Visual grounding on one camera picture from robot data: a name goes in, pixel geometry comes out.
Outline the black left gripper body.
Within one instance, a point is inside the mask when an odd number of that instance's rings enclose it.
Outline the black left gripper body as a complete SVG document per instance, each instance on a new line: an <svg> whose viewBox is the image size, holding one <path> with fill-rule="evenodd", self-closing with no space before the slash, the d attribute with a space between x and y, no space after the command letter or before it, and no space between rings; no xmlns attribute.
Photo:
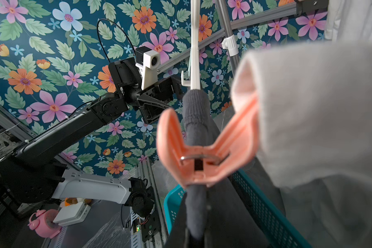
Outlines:
<svg viewBox="0 0 372 248"><path fill-rule="evenodd" d="M132 89L130 92L130 105L140 110L145 124L153 124L161 113L170 108L169 103L174 100L181 100L184 96L181 78L170 76L149 86L147 89Z"/></svg>

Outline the dark grey t-shirt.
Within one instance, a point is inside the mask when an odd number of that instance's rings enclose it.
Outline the dark grey t-shirt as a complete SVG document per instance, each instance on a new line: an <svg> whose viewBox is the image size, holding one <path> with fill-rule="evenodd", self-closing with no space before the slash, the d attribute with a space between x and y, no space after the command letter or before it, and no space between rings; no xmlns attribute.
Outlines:
<svg viewBox="0 0 372 248"><path fill-rule="evenodd" d="M209 146L220 130L210 116L208 95L189 90L182 117L189 146ZM190 185L182 199L166 248L270 248L272 245L248 212L239 186L225 178L211 188Z"/></svg>

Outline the plain white t-shirt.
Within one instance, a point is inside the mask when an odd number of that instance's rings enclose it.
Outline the plain white t-shirt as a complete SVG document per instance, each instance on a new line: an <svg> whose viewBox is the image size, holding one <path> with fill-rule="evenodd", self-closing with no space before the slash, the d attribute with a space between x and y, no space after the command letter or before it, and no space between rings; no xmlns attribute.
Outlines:
<svg viewBox="0 0 372 248"><path fill-rule="evenodd" d="M372 248L372 1L297 19L311 40L242 56L236 112L258 95L258 159L314 248Z"/></svg>

